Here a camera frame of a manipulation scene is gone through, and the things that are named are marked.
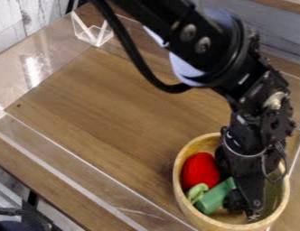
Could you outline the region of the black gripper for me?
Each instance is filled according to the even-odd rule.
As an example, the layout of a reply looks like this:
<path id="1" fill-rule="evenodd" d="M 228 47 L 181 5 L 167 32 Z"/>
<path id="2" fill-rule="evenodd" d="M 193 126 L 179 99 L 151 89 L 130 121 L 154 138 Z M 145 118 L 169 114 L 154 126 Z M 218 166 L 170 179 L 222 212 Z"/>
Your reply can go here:
<path id="1" fill-rule="evenodd" d="M 285 140 L 296 128 L 289 83 L 265 60 L 252 60 L 237 82 L 228 82 L 218 93 L 232 107 L 216 151 L 221 175 L 266 179 L 285 158 Z"/>

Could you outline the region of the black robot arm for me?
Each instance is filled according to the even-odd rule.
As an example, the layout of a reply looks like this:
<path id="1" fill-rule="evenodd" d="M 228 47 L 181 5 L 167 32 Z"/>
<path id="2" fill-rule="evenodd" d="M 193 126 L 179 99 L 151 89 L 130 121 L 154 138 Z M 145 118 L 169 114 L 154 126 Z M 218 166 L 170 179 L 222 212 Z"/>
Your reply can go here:
<path id="1" fill-rule="evenodd" d="M 257 32 L 237 14 L 198 10 L 191 0 L 91 0 L 114 30 L 135 68 L 162 91 L 179 94 L 211 88 L 232 107 L 221 129 L 216 161 L 236 184 L 225 208 L 257 219 L 265 209 L 265 185 L 286 162 L 285 141 L 293 134 L 289 83 L 260 54 Z M 143 25 L 169 51 L 178 83 L 165 84 L 150 70 L 114 10 L 121 8 Z"/>

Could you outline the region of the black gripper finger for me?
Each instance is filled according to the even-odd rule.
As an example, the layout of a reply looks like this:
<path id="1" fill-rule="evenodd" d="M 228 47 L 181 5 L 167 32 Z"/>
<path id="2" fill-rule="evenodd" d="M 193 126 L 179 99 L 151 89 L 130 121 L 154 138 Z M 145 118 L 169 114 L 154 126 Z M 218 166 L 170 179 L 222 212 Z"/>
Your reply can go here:
<path id="1" fill-rule="evenodd" d="M 261 176 L 249 176 L 236 179 L 244 201 L 244 212 L 249 224 L 269 217 L 281 204 L 284 182 L 272 182 Z"/>
<path id="2" fill-rule="evenodd" d="M 224 207 L 230 213 L 241 213 L 244 211 L 244 199 L 240 190 L 233 189 L 224 199 Z"/>

